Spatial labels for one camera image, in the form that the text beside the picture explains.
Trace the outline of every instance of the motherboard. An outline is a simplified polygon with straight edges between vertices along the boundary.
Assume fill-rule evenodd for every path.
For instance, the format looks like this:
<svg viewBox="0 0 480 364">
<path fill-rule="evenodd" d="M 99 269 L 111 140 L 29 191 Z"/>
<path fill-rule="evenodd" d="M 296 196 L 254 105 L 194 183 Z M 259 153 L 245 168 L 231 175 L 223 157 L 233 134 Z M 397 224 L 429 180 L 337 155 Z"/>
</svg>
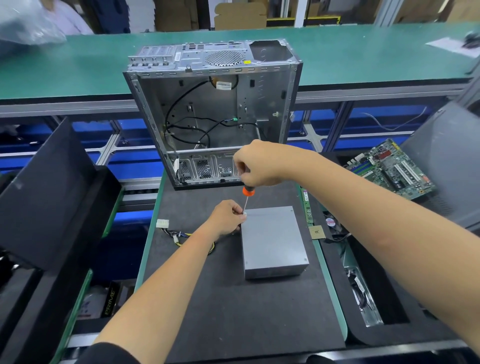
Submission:
<svg viewBox="0 0 480 364">
<path fill-rule="evenodd" d="M 353 173 L 408 200 L 423 196 L 435 185 L 392 140 L 361 153 L 344 166 Z"/>
</svg>

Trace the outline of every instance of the sticker label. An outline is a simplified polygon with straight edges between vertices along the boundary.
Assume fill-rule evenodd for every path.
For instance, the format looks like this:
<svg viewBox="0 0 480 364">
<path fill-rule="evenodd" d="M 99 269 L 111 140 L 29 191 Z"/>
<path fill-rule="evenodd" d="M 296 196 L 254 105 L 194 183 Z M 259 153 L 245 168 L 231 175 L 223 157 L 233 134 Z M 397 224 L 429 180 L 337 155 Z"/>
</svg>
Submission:
<svg viewBox="0 0 480 364">
<path fill-rule="evenodd" d="M 327 225 L 330 226 L 331 228 L 336 225 L 335 220 L 333 220 L 332 218 L 327 218 L 325 221 L 327 222 Z"/>
<path fill-rule="evenodd" d="M 217 90 L 231 90 L 232 89 L 232 82 L 216 82 L 216 89 Z"/>
</svg>

